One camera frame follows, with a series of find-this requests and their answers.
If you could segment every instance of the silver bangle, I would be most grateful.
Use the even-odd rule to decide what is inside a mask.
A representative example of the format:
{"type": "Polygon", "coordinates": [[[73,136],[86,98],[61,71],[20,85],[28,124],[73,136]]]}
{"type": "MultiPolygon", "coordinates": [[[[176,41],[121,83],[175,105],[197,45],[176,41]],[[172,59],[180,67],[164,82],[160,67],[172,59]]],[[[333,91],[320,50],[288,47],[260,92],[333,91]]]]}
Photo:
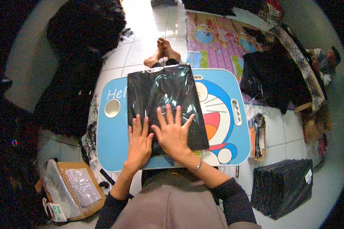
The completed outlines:
{"type": "Polygon", "coordinates": [[[190,172],[196,173],[196,172],[201,168],[201,164],[202,164],[202,160],[200,159],[200,165],[198,165],[198,166],[196,167],[196,169],[194,169],[193,171],[190,171],[190,172]]]}

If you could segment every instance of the red mouth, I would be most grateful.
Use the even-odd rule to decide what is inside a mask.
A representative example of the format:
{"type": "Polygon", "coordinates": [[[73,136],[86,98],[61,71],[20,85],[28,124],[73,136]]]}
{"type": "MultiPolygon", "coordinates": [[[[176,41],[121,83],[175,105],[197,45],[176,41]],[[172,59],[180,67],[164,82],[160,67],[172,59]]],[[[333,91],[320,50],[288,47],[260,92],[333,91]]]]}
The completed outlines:
{"type": "Polygon", "coordinates": [[[218,130],[220,114],[219,112],[208,113],[204,114],[203,118],[205,122],[206,135],[208,136],[208,140],[210,140],[218,130]]]}

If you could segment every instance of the blue lap desk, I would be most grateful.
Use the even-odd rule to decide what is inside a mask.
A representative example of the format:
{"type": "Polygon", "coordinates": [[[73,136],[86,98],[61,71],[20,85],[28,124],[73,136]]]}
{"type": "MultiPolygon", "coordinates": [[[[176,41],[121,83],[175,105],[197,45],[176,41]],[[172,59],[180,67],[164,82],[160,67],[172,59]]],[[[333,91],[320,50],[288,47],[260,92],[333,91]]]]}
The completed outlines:
{"type": "MultiPolygon", "coordinates": [[[[235,76],[224,69],[193,69],[209,149],[202,160],[212,166],[239,165],[250,153],[242,95],[235,76]]],[[[121,171],[128,155],[127,77],[104,87],[97,122],[97,155],[109,172],[121,171]]],[[[179,167],[168,155],[152,157],[143,169],[179,167]]]]}

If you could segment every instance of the bare foot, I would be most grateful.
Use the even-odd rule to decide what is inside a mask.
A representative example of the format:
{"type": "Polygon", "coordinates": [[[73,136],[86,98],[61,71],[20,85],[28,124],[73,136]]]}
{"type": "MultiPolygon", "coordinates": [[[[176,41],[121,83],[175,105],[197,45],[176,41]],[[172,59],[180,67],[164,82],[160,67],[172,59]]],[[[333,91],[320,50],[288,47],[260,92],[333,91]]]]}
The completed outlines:
{"type": "Polygon", "coordinates": [[[165,57],[165,49],[158,46],[156,52],[144,60],[144,65],[147,67],[152,67],[154,64],[158,63],[159,59],[162,57],[165,57]]]}
{"type": "Polygon", "coordinates": [[[166,53],[167,53],[167,57],[169,59],[175,59],[176,61],[180,61],[181,60],[181,55],[178,52],[176,52],[175,50],[172,49],[169,41],[167,41],[167,40],[165,40],[163,38],[159,38],[158,40],[163,44],[163,47],[165,48],[166,53]]]}

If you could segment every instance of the black sleeve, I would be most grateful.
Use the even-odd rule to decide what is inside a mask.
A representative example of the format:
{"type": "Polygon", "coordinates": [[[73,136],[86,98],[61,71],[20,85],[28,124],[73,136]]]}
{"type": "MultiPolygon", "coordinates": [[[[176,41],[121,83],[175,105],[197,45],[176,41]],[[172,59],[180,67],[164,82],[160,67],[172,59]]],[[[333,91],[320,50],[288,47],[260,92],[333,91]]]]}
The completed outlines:
{"type": "Polygon", "coordinates": [[[248,196],[233,177],[210,191],[223,200],[228,225],[235,222],[256,223],[248,196]]]}
{"type": "Polygon", "coordinates": [[[109,229],[117,220],[129,199],[117,200],[108,193],[105,204],[98,214],[98,221],[95,229],[109,229]]]}

